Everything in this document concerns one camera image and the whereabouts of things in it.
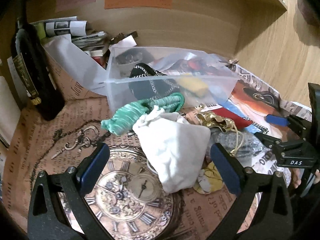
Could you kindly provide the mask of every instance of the red fabric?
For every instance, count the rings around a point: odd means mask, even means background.
[[[236,127],[239,130],[252,124],[252,121],[245,120],[242,117],[240,117],[239,115],[229,111],[228,109],[226,109],[224,107],[214,109],[214,110],[212,110],[212,112],[214,112],[215,114],[220,115],[222,117],[231,118],[233,121],[235,121]]]

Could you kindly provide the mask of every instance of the roman numeral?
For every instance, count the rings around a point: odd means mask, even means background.
[[[122,162],[120,170],[128,172],[129,171],[129,165],[130,165],[129,162]]]
[[[113,161],[108,161],[108,168],[109,168],[109,171],[115,170],[115,165],[113,164]]]
[[[150,215],[147,212],[144,212],[139,219],[144,222],[147,226],[150,226],[156,218],[153,215]]]
[[[88,205],[92,205],[96,202],[95,197],[85,197],[84,200],[87,202]]]
[[[147,203],[148,206],[151,206],[151,207],[160,207],[161,205],[161,199],[160,198],[157,198],[155,199],[154,201],[150,202],[150,203]]]
[[[116,222],[116,221],[112,221],[112,226],[113,226],[113,231],[114,232],[118,232],[118,222]]]
[[[100,218],[103,216],[103,213],[99,211],[97,214],[95,214],[97,219],[100,220]]]
[[[129,226],[129,228],[135,233],[138,232],[139,229],[137,228],[137,225],[134,221],[131,221],[129,223],[127,223],[127,225]]]

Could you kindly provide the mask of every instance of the green sticky note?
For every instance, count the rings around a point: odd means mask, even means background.
[[[45,30],[44,30],[44,24],[37,23],[36,25],[34,25],[34,27],[36,28],[39,39],[41,40],[41,39],[45,38],[46,34],[45,34]]]

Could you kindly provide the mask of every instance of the bottle neck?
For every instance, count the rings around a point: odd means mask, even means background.
[[[23,25],[27,24],[27,0],[19,0],[19,9],[17,23],[18,28],[21,29]]]

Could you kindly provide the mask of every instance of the gold seal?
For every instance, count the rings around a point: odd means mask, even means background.
[[[31,99],[31,102],[35,106],[39,105],[39,104],[41,104],[41,98],[37,97],[37,98]]]

